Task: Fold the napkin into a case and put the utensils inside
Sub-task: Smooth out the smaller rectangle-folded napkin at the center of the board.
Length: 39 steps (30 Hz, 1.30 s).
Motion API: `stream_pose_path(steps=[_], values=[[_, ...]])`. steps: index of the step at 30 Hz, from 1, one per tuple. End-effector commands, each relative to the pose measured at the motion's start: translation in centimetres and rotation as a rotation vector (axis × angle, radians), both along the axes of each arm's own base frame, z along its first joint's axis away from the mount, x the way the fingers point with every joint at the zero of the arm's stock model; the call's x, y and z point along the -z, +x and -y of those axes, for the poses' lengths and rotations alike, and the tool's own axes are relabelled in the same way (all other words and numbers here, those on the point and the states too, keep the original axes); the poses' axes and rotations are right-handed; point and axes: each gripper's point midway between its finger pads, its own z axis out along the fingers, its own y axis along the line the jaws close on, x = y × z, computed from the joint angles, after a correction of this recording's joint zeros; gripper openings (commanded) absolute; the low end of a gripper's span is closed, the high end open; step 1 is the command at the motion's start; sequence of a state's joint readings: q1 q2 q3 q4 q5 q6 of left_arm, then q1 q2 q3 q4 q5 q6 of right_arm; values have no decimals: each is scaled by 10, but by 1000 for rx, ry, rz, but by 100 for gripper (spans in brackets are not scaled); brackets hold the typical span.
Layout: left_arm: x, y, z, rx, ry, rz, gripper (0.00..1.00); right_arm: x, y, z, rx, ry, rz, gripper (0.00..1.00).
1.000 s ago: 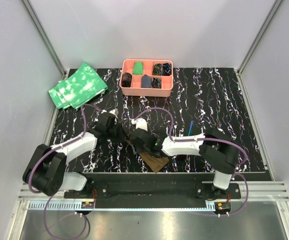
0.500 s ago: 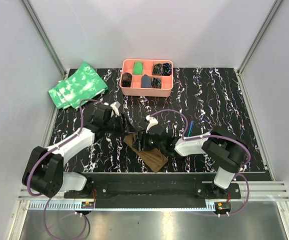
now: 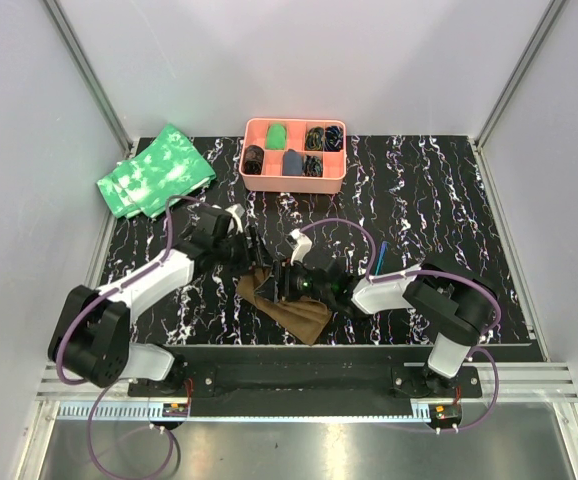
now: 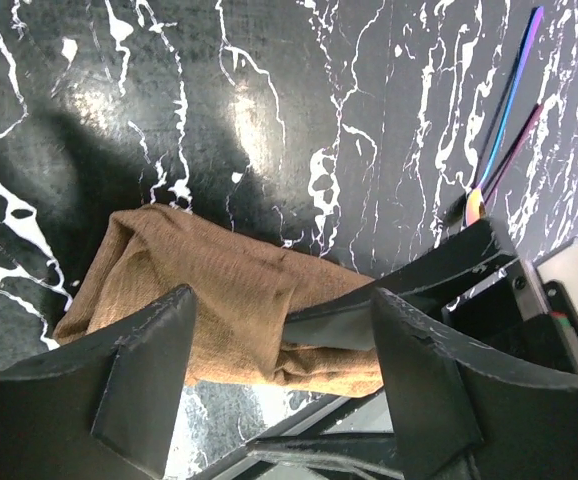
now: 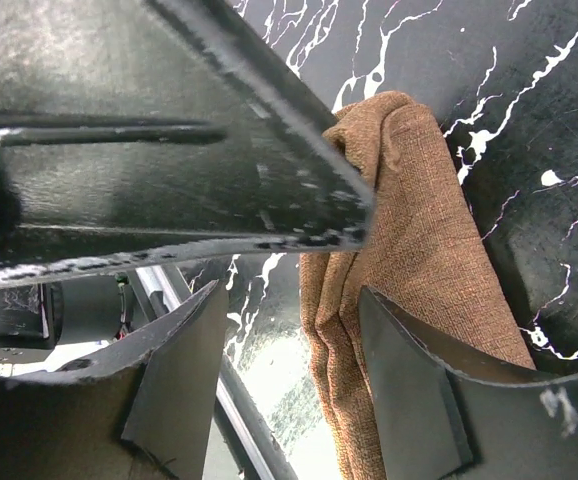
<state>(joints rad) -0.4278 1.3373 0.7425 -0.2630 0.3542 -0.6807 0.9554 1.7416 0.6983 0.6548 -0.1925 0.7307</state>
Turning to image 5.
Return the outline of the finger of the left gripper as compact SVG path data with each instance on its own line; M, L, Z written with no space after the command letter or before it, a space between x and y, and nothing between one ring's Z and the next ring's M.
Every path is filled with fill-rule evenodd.
M0 1L0 288L360 247L335 120L224 1Z

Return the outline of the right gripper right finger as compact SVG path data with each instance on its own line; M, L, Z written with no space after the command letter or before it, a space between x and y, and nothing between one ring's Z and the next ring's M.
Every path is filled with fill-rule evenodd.
M359 319L391 479L578 479L578 373L483 353L364 288Z

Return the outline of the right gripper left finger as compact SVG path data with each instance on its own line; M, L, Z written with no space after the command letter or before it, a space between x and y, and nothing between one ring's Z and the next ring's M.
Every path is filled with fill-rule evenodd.
M226 330L212 282L54 372L0 376L0 479L198 479Z

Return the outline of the brown cloth napkin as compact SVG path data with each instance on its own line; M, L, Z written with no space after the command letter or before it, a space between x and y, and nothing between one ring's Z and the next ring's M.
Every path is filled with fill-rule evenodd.
M360 251L301 256L300 319L342 477L382 479L358 315L363 287L482 352L525 368L534 363L431 110L388 91L336 118L325 139L374 190L374 223Z

